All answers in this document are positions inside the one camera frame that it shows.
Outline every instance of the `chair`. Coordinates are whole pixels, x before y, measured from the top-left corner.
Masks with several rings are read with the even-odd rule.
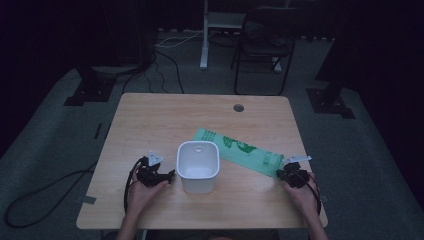
[[[236,62],[236,76],[234,92],[237,91],[240,62],[264,62],[258,60],[242,60],[241,55],[254,57],[268,57],[276,59],[272,70],[282,58],[288,57],[283,83],[278,95],[284,90],[296,38],[300,37],[306,25],[306,19],[301,9],[262,6],[251,9],[243,20],[241,34],[234,52],[231,69]]]

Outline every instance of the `person's left hand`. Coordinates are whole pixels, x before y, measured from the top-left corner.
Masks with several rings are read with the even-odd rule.
[[[137,179],[138,168],[133,172],[132,185],[128,194],[128,209],[127,214],[137,214],[140,216],[146,206],[161,192],[165,186],[169,185],[168,181],[164,180],[158,185],[148,188]]]

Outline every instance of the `white plastic cup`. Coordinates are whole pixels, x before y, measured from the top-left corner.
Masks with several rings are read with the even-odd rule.
[[[219,150],[215,143],[188,141],[178,148],[177,173],[187,193],[209,193],[219,172]]]

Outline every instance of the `wire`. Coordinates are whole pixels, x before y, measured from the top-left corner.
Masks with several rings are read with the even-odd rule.
[[[315,182],[315,185],[317,186],[317,192],[315,192],[315,190],[311,187],[311,185],[308,183],[308,181],[306,181],[304,178],[302,178],[302,176],[300,176],[296,171],[291,171],[291,172],[294,173],[296,176],[298,176],[306,184],[306,186],[312,191],[312,194],[314,195],[315,200],[317,201],[318,215],[321,214],[321,199],[320,199],[320,195],[319,195],[318,185],[316,185],[315,179],[308,173],[309,177],[311,177],[313,179],[313,181]]]
[[[218,45],[220,47],[224,47],[224,48],[233,48],[233,47],[236,46],[237,39],[235,37],[230,36],[228,33],[221,33],[220,35],[227,37],[227,39],[231,40],[231,43],[229,45],[222,44],[222,43],[219,43],[217,41],[213,41],[212,38],[209,39],[209,43],[212,43],[212,44]]]
[[[125,83],[124,83],[124,86],[122,87],[122,92],[121,92],[121,94],[122,95],[124,95],[124,93],[125,93],[125,87],[127,86],[127,84],[131,81],[131,79],[133,79],[133,77],[135,77],[136,75],[138,75],[138,74],[140,74],[141,72],[139,72],[139,71],[137,71],[137,72],[135,72],[133,75],[131,75],[128,79],[127,79],[127,81],[125,81]]]
[[[153,93],[153,90],[152,90],[152,81],[150,80],[150,78],[148,78],[148,77],[146,76],[146,73],[144,73],[144,74],[143,74],[143,77],[144,77],[144,78],[146,78],[146,79],[147,79],[147,81],[149,82],[149,91],[150,91],[151,93]]]
[[[181,84],[180,71],[179,71],[179,69],[178,69],[178,64],[177,64],[177,62],[175,62],[175,60],[174,60],[174,59],[172,59],[171,57],[169,57],[168,55],[165,55],[165,54],[163,54],[163,53],[159,52],[159,51],[158,51],[158,50],[156,50],[156,49],[155,49],[155,52],[157,52],[157,53],[159,53],[160,55],[162,55],[162,56],[164,56],[164,57],[168,58],[169,60],[171,60],[171,61],[175,64],[175,68],[176,68],[176,70],[177,70],[178,84],[180,85],[181,92],[182,92],[183,94],[185,94],[185,93],[184,93],[184,89],[183,89],[183,85]]]
[[[56,181],[54,181],[54,182],[52,182],[52,183],[50,183],[50,184],[48,184],[48,185],[46,185],[46,186],[44,186],[44,187],[42,187],[42,188],[39,188],[39,189],[37,189],[37,190],[35,190],[35,191],[32,191],[32,192],[30,192],[30,193],[27,193],[27,194],[24,194],[24,195],[22,195],[22,196],[20,196],[20,197],[18,197],[17,199],[15,199],[8,207],[7,207],[7,209],[6,209],[6,212],[5,212],[5,214],[4,214],[4,217],[3,217],[3,220],[4,220],[4,222],[6,223],[6,225],[7,226],[9,226],[9,227],[11,227],[11,228],[27,228],[27,227],[30,227],[30,226],[33,226],[33,225],[35,225],[35,224],[38,224],[38,223],[40,223],[41,221],[43,221],[44,219],[46,219],[48,216],[50,216],[50,214],[54,211],[54,210],[56,210],[56,208],[59,206],[59,204],[60,203],[62,203],[62,201],[66,198],[66,196],[68,196],[68,194],[71,192],[71,190],[75,187],[75,185],[81,180],[81,178],[86,174],[86,173],[93,173],[94,171],[93,170],[90,170],[92,167],[94,167],[95,165],[97,164],[97,161],[96,162],[94,162],[93,164],[91,164],[90,165],[90,167],[88,167],[87,169],[85,169],[85,170],[79,170],[79,171],[75,171],[75,172],[72,172],[72,173],[70,173],[70,174],[68,174],[68,175],[66,175],[66,176],[63,176],[63,177],[61,177],[61,178],[59,178],[58,180],[56,180]],[[26,198],[29,198],[29,197],[31,197],[31,196],[33,196],[33,195],[35,195],[35,194],[37,194],[37,193],[40,193],[40,192],[42,192],[42,191],[44,191],[44,190],[46,190],[46,189],[48,189],[48,188],[50,188],[51,186],[53,186],[53,185],[55,185],[56,183],[58,183],[58,182],[60,182],[60,181],[62,181],[63,179],[66,179],[66,178],[68,178],[68,177],[70,177],[70,176],[73,176],[73,175],[76,175],[76,174],[81,174],[78,178],[77,178],[77,180],[75,180],[75,182],[72,184],[72,186],[65,192],[65,194],[60,198],[60,200],[56,203],[56,204],[54,204],[54,206],[44,215],[44,216],[42,216],[42,217],[40,217],[39,219],[37,219],[37,220],[35,220],[35,221],[33,221],[33,222],[30,222],[30,223],[27,223],[27,224],[14,224],[14,223],[12,223],[11,221],[10,221],[10,219],[9,219],[9,215],[11,214],[11,212],[12,212],[12,210],[13,210],[13,208],[15,207],[15,205],[18,203],[18,202],[21,202],[21,201],[23,201],[23,200],[25,200]]]
[[[125,191],[124,191],[124,211],[125,213],[127,212],[127,208],[128,208],[128,193],[129,193],[129,189],[132,185],[131,180],[132,180],[132,176],[134,174],[134,171],[137,170],[137,166],[139,163],[141,163],[141,159],[137,160],[137,162],[135,162],[133,168],[131,169],[130,173],[128,174],[128,178],[127,178],[127,182],[125,183]]]
[[[162,85],[161,85],[161,88],[162,88],[162,90],[163,91],[165,91],[166,93],[169,93],[168,91],[166,91],[166,89],[164,88],[164,85],[165,85],[165,78],[163,77],[163,74],[161,73],[161,72],[159,72],[158,71],[158,69],[159,69],[159,64],[157,63],[157,62],[155,62],[155,65],[156,65],[156,72],[158,73],[158,74],[160,74],[160,76],[162,77]]]
[[[187,41],[189,41],[189,40],[191,40],[191,39],[193,39],[193,38],[195,38],[195,37],[197,37],[199,34],[201,34],[203,31],[199,31],[199,32],[197,32],[196,34],[194,34],[193,36],[191,36],[191,37],[169,37],[169,38],[166,38],[165,40],[163,40],[163,41],[161,41],[161,42],[159,42],[159,43],[157,43],[156,45],[155,45],[155,47],[161,47],[161,48],[173,48],[173,47],[178,47],[178,46],[180,46],[181,44],[183,44],[183,43],[185,43],[185,42],[187,42]],[[177,43],[177,44],[175,44],[175,45],[171,45],[171,46],[163,46],[163,45],[161,45],[162,43],[165,43],[166,41],[169,41],[169,40],[173,40],[173,39],[184,39],[183,41],[181,41],[181,42],[179,42],[179,43]]]

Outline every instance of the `black cable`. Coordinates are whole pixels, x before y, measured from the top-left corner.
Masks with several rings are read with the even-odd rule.
[[[143,74],[143,77],[144,77],[144,78],[146,78],[146,79],[147,79],[147,81],[149,82],[149,91],[150,91],[151,93],[153,93],[153,90],[152,90],[152,81],[150,80],[150,78],[148,78],[148,77],[146,76],[146,73],[144,73],[144,74]]]
[[[162,85],[161,85],[161,88],[162,88],[162,90],[163,91],[165,91],[166,93],[169,93],[168,91],[166,91],[166,89],[164,88],[164,86],[165,86],[165,78],[163,77],[163,74],[161,73],[161,72],[159,72],[158,71],[158,69],[159,69],[159,64],[157,63],[157,62],[155,62],[155,65],[156,65],[156,72],[158,73],[158,74],[160,74],[160,76],[162,77]]]
[[[124,93],[125,93],[125,87],[127,86],[127,84],[131,81],[131,79],[133,79],[133,77],[135,77],[135,76],[136,76],[136,75],[138,75],[138,74],[140,74],[140,72],[139,72],[139,71],[137,71],[137,72],[133,73],[133,75],[131,75],[131,76],[127,79],[127,81],[125,81],[124,86],[122,87],[122,92],[121,92],[121,94],[122,94],[122,95],[124,95]]]
[[[62,203],[62,201],[66,198],[66,196],[68,196],[68,194],[71,192],[71,190],[75,187],[75,185],[81,180],[81,178],[86,174],[86,173],[93,173],[93,170],[90,170],[93,166],[95,166],[97,164],[97,161],[96,162],[94,162],[93,164],[91,164],[90,165],[90,167],[88,167],[86,170],[79,170],[79,171],[75,171],[75,172],[72,172],[72,173],[70,173],[70,174],[68,174],[68,175],[66,175],[66,176],[63,176],[63,177],[61,177],[61,178],[59,178],[58,180],[56,180],[56,181],[54,181],[54,182],[52,182],[52,183],[50,183],[50,184],[48,184],[47,186],[45,186],[45,187],[42,187],[42,188],[39,188],[39,189],[37,189],[37,190],[35,190],[35,191],[32,191],[32,192],[30,192],[30,193],[27,193],[27,194],[24,194],[24,195],[22,195],[22,196],[20,196],[20,197],[18,197],[17,199],[15,199],[8,207],[7,207],[7,209],[6,209],[6,212],[4,213],[4,217],[3,217],[3,220],[4,220],[4,222],[6,223],[6,225],[7,226],[9,226],[9,227],[11,227],[11,228],[27,228],[27,227],[30,227],[30,226],[33,226],[33,225],[35,225],[35,224],[38,224],[38,223],[40,223],[41,221],[43,221],[44,219],[46,219],[58,206],[59,206],[59,204],[60,203]],[[54,204],[54,206],[44,215],[44,216],[42,216],[41,218],[39,218],[39,219],[37,219],[37,220],[35,220],[35,221],[33,221],[33,222],[30,222],[30,223],[27,223],[27,224],[21,224],[21,225],[19,225],[19,224],[14,224],[14,223],[12,223],[10,220],[9,220],[9,215],[10,215],[10,213],[11,213],[11,211],[13,210],[13,208],[14,208],[14,206],[18,203],[18,202],[20,202],[20,201],[23,201],[23,200],[25,200],[26,198],[28,198],[28,197],[31,197],[31,196],[33,196],[33,195],[35,195],[35,194],[37,194],[37,193],[40,193],[40,192],[42,192],[42,191],[44,191],[44,190],[46,190],[46,189],[48,189],[49,187],[51,187],[51,186],[53,186],[53,185],[55,185],[56,183],[58,183],[58,182],[60,182],[60,181],[62,181],[63,179],[65,179],[65,178],[68,178],[68,177],[70,177],[70,176],[73,176],[73,175],[76,175],[76,174],[81,174],[78,178],[77,178],[77,180],[75,180],[75,182],[72,184],[72,186],[65,192],[65,194],[60,198],[60,200],[56,203],[56,204]]]
[[[218,45],[218,46],[220,46],[220,47],[224,47],[224,48],[234,48],[234,47],[237,45],[237,44],[236,44],[236,42],[237,42],[237,38],[236,38],[236,37],[230,36],[230,34],[225,33],[225,32],[221,32],[221,33],[219,34],[219,36],[224,37],[224,39],[229,39],[229,40],[231,41],[231,44],[226,45],[226,44],[222,44],[222,43],[219,43],[219,42],[213,41],[213,39],[214,39],[214,38],[218,38],[218,36],[216,36],[216,34],[215,34],[215,35],[213,35],[213,36],[211,36],[211,37],[209,38],[209,42],[210,42],[210,43],[212,43],[212,44]]]
[[[132,185],[131,180],[132,180],[132,175],[134,174],[134,171],[137,169],[138,164],[141,163],[141,159],[139,159],[133,166],[133,168],[131,169],[130,173],[128,174],[128,179],[127,179],[127,183],[125,184],[125,192],[124,192],[124,210],[125,213],[127,212],[127,208],[128,208],[128,192],[129,189]]]
[[[156,50],[156,49],[155,49],[155,52],[157,52],[157,53],[159,53],[160,55],[162,55],[162,56],[164,56],[164,57],[168,58],[169,60],[171,60],[171,61],[175,64],[175,68],[176,68],[176,70],[177,70],[178,83],[180,84],[181,92],[182,92],[183,94],[185,94],[185,93],[184,93],[184,89],[183,89],[183,85],[181,84],[180,71],[179,71],[179,68],[178,68],[178,64],[177,64],[177,62],[175,62],[175,60],[174,60],[174,59],[172,59],[171,57],[169,57],[169,56],[167,56],[167,55],[165,55],[165,54],[163,54],[163,53],[159,52],[159,51],[158,51],[158,50]]]
[[[317,201],[317,211],[318,211],[318,215],[321,214],[321,199],[319,196],[319,190],[318,190],[318,185],[316,185],[316,181],[315,179],[308,173],[309,177],[311,177],[313,179],[313,181],[315,182],[315,185],[317,186],[317,192],[315,192],[315,190],[311,187],[311,185],[308,183],[308,181],[306,181],[304,178],[302,178],[302,176],[300,176],[296,171],[291,171],[292,173],[294,173],[297,177],[299,177],[305,184],[306,186],[312,191],[312,194],[315,197],[315,200]]]

